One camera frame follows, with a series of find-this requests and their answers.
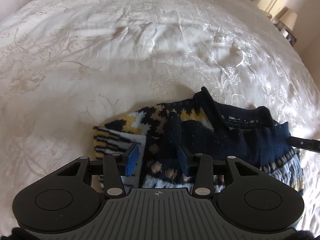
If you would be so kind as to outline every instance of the triangular cutout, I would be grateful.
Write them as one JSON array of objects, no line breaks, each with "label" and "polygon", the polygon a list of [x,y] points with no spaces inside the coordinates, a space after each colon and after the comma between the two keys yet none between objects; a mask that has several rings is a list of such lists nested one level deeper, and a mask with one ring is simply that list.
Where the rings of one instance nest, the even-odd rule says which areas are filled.
[{"label": "triangular cutout", "polygon": [[259,175],[257,172],[251,170],[249,167],[242,164],[241,162],[236,162],[235,165],[237,167],[237,170],[238,170],[240,176],[257,176],[257,175]]},{"label": "triangular cutout", "polygon": [[61,171],[58,176],[76,176],[80,168],[80,163],[74,163]]}]

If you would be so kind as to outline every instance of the gray ribbed plate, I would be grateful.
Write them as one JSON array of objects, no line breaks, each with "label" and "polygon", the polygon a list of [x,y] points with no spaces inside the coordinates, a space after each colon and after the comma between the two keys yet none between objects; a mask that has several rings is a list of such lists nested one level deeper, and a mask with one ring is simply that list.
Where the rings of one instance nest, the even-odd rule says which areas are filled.
[{"label": "gray ribbed plate", "polygon": [[61,234],[31,232],[42,240],[279,240],[294,229],[256,234],[225,221],[208,199],[190,196],[185,188],[132,189],[106,201],[101,212],[81,228]]}]

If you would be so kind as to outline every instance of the bed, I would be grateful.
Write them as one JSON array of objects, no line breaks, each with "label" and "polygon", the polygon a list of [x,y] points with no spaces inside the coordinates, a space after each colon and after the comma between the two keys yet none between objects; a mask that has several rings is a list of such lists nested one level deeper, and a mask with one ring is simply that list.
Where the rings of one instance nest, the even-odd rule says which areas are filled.
[{"label": "bed", "polygon": [[[15,195],[81,156],[92,127],[190,98],[266,106],[293,136],[320,130],[320,92],[261,0],[34,0],[0,24],[0,234]],[[302,153],[306,210],[320,234],[320,155]]]}]

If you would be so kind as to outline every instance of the metal screw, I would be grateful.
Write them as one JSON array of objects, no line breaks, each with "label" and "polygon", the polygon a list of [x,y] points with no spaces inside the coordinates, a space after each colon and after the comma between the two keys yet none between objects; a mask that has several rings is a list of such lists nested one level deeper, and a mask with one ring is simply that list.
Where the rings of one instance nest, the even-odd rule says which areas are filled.
[{"label": "metal screw", "polygon": [[209,195],[211,193],[211,190],[209,190],[206,187],[199,187],[195,190],[195,192],[200,196]]},{"label": "metal screw", "polygon": [[107,190],[107,193],[111,196],[118,196],[120,194],[122,194],[122,189],[118,188],[118,187],[112,187],[110,189]]}]

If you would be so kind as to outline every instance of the lampshade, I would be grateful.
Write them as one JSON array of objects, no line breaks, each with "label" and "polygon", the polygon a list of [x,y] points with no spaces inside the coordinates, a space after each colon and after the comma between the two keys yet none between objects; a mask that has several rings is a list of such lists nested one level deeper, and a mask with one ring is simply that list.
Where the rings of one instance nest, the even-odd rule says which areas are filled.
[{"label": "lampshade", "polygon": [[280,21],[286,25],[290,30],[293,30],[294,24],[296,23],[298,15],[292,11],[291,9],[288,9],[285,14],[280,18]]}]

